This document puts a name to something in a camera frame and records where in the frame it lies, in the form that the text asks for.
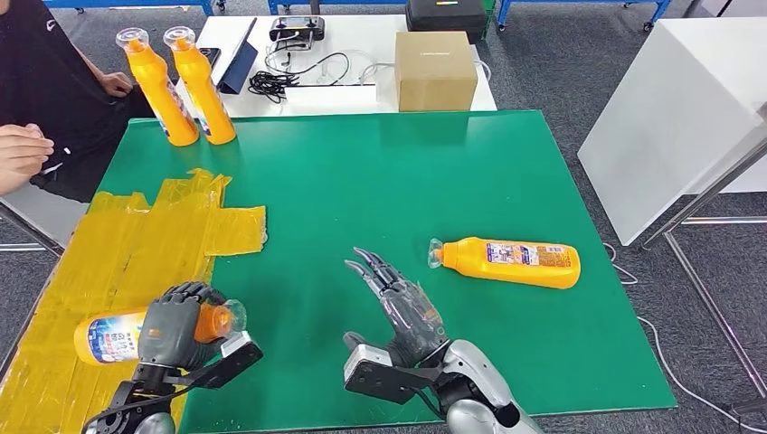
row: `white table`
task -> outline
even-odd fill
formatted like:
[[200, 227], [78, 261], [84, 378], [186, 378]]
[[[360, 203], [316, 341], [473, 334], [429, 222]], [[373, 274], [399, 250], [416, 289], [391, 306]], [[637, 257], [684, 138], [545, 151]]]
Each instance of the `white table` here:
[[[762, 17], [658, 21], [578, 152], [623, 245], [767, 137], [765, 35]], [[723, 193], [763, 191], [767, 159]]]
[[[212, 16], [205, 22], [205, 27], [198, 35], [197, 46], [219, 48], [221, 55], [213, 66], [213, 81], [223, 75], [234, 52], [253, 18], [256, 24], [248, 35], [248, 42], [258, 50], [256, 62], [248, 76], [256, 71], [265, 71], [264, 58], [272, 41], [269, 30], [277, 16]], [[331, 52], [345, 52], [351, 60], [351, 69], [339, 84], [356, 84], [363, 70], [374, 62], [394, 62], [394, 37], [397, 32], [407, 32], [404, 15], [325, 15], [326, 37], [314, 43], [309, 52], [293, 52], [291, 71], [300, 71], [311, 66]], [[477, 50], [472, 47], [475, 59], [479, 59]], [[272, 65], [280, 65], [286, 59], [282, 51], [273, 56]], [[317, 67], [302, 74], [301, 84], [329, 84], [344, 71], [342, 58], [325, 62], [326, 74]], [[472, 110], [497, 110], [496, 102], [490, 92], [488, 80], [482, 67], [477, 65], [478, 84], [471, 104]], [[222, 95], [223, 104], [233, 118], [257, 116], [299, 116], [329, 115], [353, 113], [391, 113], [397, 111], [396, 89], [394, 87], [393, 68], [379, 68], [373, 75], [368, 73], [365, 83], [370, 86], [334, 86], [333, 88], [313, 88], [299, 90], [297, 98], [289, 96], [288, 101], [275, 104], [266, 97], [248, 92], [247, 82], [238, 95]], [[188, 108], [192, 107], [183, 82], [176, 85], [181, 98]]]

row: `gray carpet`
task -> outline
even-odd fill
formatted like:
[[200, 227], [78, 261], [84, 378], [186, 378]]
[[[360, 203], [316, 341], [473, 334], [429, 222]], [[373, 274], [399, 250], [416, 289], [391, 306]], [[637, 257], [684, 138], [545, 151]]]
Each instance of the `gray carpet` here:
[[[666, 17], [679, 17], [689, 2], [676, 0]], [[307, 6], [294, 6], [305, 14]], [[324, 14], [399, 14], [400, 6], [323, 6]], [[493, 70], [490, 87], [500, 109], [541, 109], [578, 184], [583, 200], [603, 239], [618, 246], [607, 217], [583, 172], [576, 152], [593, 122], [629, 67], [646, 34], [640, 28], [653, 12], [652, 5], [515, 5], [504, 33], [490, 31], [478, 45], [480, 56]], [[200, 30], [199, 8], [179, 10], [109, 11], [93, 9], [84, 15], [73, 10], [54, 13], [72, 40], [104, 71], [127, 71], [125, 59], [114, 45], [115, 33], [138, 25], [150, 31], [153, 46], [167, 59], [158, 43], [166, 28], [185, 24]], [[263, 0], [231, 0], [228, 14], [268, 14]], [[688, 198], [680, 201], [678, 209]], [[765, 213], [764, 194], [720, 195], [705, 210], [709, 215]], [[0, 222], [0, 240], [18, 235]], [[757, 367], [767, 366], [767, 261], [762, 245], [763, 227], [681, 228], [679, 243], [698, 266], [725, 314], [733, 319], [744, 346]], [[729, 350], [715, 323], [698, 300], [692, 285], [660, 242], [652, 251], [639, 247], [619, 249], [618, 262], [634, 272], [640, 284], [627, 292], [638, 315], [659, 328], [661, 342], [677, 377], [710, 401], [725, 403], [755, 397], [755, 390]], [[47, 253], [0, 254], [0, 352], [23, 322], [53, 265]], [[738, 427], [672, 386], [679, 407], [673, 410], [539, 418], [549, 433], [726, 433]], [[744, 422], [765, 425], [760, 417]], [[443, 425], [356, 432], [447, 432]]]

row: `black case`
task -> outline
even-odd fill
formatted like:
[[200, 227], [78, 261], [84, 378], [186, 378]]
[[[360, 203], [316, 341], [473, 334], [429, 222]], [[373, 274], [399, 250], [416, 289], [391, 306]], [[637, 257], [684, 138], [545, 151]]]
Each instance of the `black case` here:
[[411, 32], [462, 30], [469, 43], [482, 39], [488, 23], [482, 0], [408, 0], [405, 17]]

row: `person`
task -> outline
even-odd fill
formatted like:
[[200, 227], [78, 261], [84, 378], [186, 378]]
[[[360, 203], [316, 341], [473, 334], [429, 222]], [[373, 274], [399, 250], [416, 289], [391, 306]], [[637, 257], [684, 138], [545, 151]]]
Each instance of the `person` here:
[[30, 182], [89, 202], [128, 120], [153, 117], [141, 89], [100, 71], [42, 0], [0, 0], [0, 194]]

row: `blue metal rack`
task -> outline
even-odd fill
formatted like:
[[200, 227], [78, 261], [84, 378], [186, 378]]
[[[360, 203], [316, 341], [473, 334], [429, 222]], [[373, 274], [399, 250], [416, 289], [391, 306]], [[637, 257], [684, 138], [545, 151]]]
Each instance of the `blue metal rack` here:
[[[226, 0], [214, 0], [220, 11], [226, 10]], [[212, 0], [43, 0], [48, 8], [73, 8], [79, 14], [95, 7], [124, 6], [201, 6], [206, 15], [213, 15]]]
[[[285, 10], [289, 10], [291, 5], [306, 5], [308, 0], [267, 0], [269, 3], [269, 13], [278, 15], [278, 6], [283, 5]], [[322, 0], [323, 5], [404, 5], [407, 0]], [[649, 32], [655, 25], [655, 22], [666, 12], [666, 8], [671, 0], [501, 0], [501, 8], [498, 11], [498, 30], [503, 32], [506, 29], [506, 18], [508, 10], [512, 3], [623, 3], [623, 7], [635, 3], [654, 3], [658, 7], [652, 17], [644, 23], [643, 29]]]
[[649, 21], [645, 22], [642, 27], [645, 32], [649, 32], [660, 16], [666, 12], [671, 0], [631, 0], [630, 2], [626, 2], [626, 0], [501, 0], [501, 8], [498, 10], [498, 30], [501, 32], [506, 29], [506, 18], [512, 3], [623, 3], [623, 7], [629, 7], [635, 3], [654, 3], [658, 7]]
[[[267, 0], [269, 13], [279, 15], [277, 7], [285, 6], [289, 10], [291, 5], [308, 5], [308, 0]], [[404, 5], [407, 0], [321, 0], [322, 5]]]

